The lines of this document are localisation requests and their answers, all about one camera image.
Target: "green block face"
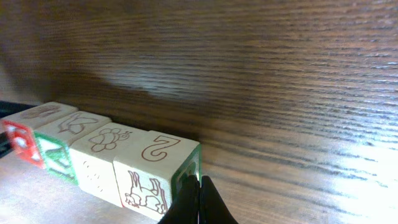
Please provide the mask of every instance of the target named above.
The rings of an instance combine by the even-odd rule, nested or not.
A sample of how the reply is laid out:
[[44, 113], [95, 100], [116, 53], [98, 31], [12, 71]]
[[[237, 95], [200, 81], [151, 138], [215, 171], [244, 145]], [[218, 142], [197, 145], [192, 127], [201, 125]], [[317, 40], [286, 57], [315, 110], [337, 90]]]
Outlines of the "green block face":
[[35, 140], [47, 171], [68, 182], [78, 185], [75, 170], [69, 155], [69, 147], [61, 140], [35, 133]]
[[189, 175], [195, 175], [201, 181], [201, 145], [199, 144], [172, 177], [173, 200], [180, 192], [182, 183]]

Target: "black object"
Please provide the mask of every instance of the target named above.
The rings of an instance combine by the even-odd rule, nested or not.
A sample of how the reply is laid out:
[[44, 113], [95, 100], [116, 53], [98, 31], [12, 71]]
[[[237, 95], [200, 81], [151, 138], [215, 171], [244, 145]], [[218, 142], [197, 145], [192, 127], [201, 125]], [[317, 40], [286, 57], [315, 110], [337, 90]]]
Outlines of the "black object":
[[158, 224], [198, 224], [198, 217], [199, 224], [238, 224], [210, 177], [202, 177], [200, 188], [196, 176], [190, 175]]
[[[18, 113], [24, 110], [28, 110], [34, 106], [23, 105], [19, 103], [10, 103], [5, 101], [0, 101], [0, 118], [5, 116]], [[8, 142], [6, 133], [0, 133], [0, 158], [11, 152], [11, 146]]]

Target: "tabletop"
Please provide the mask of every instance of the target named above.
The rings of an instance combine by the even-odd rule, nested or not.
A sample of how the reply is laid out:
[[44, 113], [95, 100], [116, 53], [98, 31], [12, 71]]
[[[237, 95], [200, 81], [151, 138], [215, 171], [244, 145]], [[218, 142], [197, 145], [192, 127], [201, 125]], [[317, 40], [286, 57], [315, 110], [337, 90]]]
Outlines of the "tabletop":
[[[200, 141], [239, 223], [396, 223], [397, 1], [0, 4], [2, 100]], [[155, 223], [13, 154], [0, 184], [6, 223]]]

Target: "toy block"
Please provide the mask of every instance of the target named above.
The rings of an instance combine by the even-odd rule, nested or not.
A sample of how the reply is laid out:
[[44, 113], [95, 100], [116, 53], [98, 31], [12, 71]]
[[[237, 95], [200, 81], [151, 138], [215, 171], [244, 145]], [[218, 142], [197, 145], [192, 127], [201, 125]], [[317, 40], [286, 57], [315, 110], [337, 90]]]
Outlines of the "toy block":
[[130, 148], [113, 161], [123, 206], [160, 220], [184, 178], [193, 174], [200, 180], [200, 143], [149, 131]]
[[108, 123], [74, 142], [69, 153], [79, 187], [94, 196], [122, 207], [113, 159], [147, 134], [136, 128]]
[[50, 102], [3, 118], [2, 125], [16, 154], [44, 169], [44, 161], [34, 141], [33, 131], [78, 111], [76, 107]]
[[78, 111], [36, 129], [35, 141], [47, 171], [77, 185], [69, 146], [110, 122], [107, 117]]

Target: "green side of block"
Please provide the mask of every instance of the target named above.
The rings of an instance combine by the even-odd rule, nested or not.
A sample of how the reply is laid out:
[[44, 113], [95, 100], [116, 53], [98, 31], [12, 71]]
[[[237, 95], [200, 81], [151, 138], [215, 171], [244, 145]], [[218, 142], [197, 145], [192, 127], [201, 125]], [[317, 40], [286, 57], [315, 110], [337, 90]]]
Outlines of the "green side of block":
[[[39, 139], [44, 139], [47, 141], [50, 141], [54, 144], [59, 145], [60, 147], [58, 149], [51, 149], [51, 150], [46, 150], [42, 148], [40, 145]], [[45, 168], [47, 169], [47, 172], [51, 173], [52, 175], [56, 175], [57, 177], [60, 177], [68, 182], [71, 182], [75, 185], [78, 185], [77, 177], [75, 174], [75, 170], [73, 168], [72, 160], [70, 159], [69, 155], [69, 147], [61, 140], [52, 138], [48, 135], [41, 134], [35, 132], [35, 140], [36, 144], [39, 148], [40, 154], [43, 157], [44, 163], [45, 163]], [[64, 169], [65, 172], [60, 172], [57, 169], [54, 169], [54, 167], [51, 167], [50, 161], [58, 164], [60, 167]]]
[[195, 174], [198, 180], [201, 182], [201, 144], [199, 144], [188, 156], [188, 158], [182, 163], [172, 177], [172, 198], [176, 198], [178, 191], [180, 190], [183, 181], [189, 176], [189, 171]]

